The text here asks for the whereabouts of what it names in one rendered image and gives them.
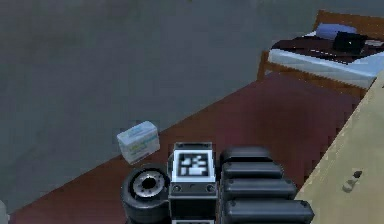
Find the blue pillow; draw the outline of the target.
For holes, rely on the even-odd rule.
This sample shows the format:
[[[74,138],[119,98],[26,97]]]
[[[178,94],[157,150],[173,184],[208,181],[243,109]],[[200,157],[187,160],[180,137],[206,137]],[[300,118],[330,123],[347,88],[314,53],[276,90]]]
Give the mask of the blue pillow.
[[[316,28],[316,36],[327,40],[334,40],[339,32],[356,33],[357,29],[352,26],[330,23],[320,23]]]

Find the white box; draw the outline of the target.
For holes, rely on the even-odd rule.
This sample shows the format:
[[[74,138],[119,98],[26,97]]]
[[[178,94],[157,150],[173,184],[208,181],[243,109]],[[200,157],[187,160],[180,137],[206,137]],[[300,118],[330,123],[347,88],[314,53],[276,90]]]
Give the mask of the white box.
[[[122,156],[131,165],[160,149],[158,129],[149,121],[119,133],[116,138]]]

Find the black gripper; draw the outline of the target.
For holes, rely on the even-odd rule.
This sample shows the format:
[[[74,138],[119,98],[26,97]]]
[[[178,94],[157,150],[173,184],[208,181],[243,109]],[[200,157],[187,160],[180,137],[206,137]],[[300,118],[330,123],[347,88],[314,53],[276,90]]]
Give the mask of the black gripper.
[[[145,164],[134,168],[121,185],[125,224],[170,224],[166,166]]]

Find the wooden bed with white mattress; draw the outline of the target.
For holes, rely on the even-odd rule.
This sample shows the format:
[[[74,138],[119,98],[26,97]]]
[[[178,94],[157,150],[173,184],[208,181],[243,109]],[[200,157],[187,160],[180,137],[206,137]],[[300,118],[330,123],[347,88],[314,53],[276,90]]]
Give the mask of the wooden bed with white mattress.
[[[321,23],[353,26],[360,34],[384,39],[384,17],[319,10],[313,30],[307,34],[307,37],[314,36],[316,28]],[[343,64],[271,49],[263,51],[260,55],[258,81],[265,78],[266,71],[279,72],[321,87],[363,98],[375,79],[384,71],[384,52]]]

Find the dark maroon blanket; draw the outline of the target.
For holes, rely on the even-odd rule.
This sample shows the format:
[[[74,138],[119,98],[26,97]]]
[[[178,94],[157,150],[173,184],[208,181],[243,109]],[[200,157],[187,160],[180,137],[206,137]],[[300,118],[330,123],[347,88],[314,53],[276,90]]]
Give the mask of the dark maroon blanket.
[[[272,46],[272,49],[279,49],[342,64],[349,64],[358,59],[384,53],[384,44],[381,46],[372,46],[365,43],[360,54],[350,54],[336,51],[332,48],[332,46],[332,40],[319,38],[317,36],[304,36],[296,37],[291,40],[280,40]]]

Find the beige cupboard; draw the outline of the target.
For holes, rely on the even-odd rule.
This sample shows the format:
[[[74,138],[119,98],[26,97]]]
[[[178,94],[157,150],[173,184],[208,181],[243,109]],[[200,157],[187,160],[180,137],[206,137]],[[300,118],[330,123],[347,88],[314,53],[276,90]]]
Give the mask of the beige cupboard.
[[[311,224],[384,224],[384,70],[297,198],[310,203]]]

